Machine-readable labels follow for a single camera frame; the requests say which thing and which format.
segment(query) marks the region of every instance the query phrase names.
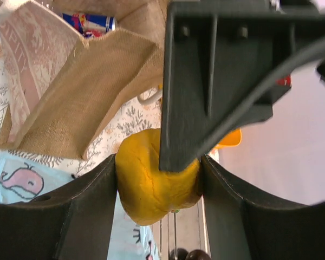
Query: patterned tablecloth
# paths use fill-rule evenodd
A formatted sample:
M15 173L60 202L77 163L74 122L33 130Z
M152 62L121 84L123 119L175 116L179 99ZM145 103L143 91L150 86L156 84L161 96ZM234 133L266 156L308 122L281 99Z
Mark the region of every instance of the patterned tablecloth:
M145 93L146 98L155 93L151 89ZM8 105L8 86L4 71L4 60L0 59L0 127ZM70 173L82 175L93 169L110 154L118 151L124 138L147 128L160 127L161 108L157 102L149 106L142 106L137 98L126 102L115 117L94 140L88 149L88 160L78 161L65 158L56 158L47 155L30 154L10 151L14 155L33 160L37 163L57 168Z

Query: white surface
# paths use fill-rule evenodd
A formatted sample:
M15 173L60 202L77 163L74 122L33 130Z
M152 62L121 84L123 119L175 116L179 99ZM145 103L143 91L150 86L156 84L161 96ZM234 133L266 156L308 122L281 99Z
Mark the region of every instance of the white surface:
M325 85L315 65L292 75L292 90L268 122L242 129L242 143L220 150L230 172L279 197L325 200Z

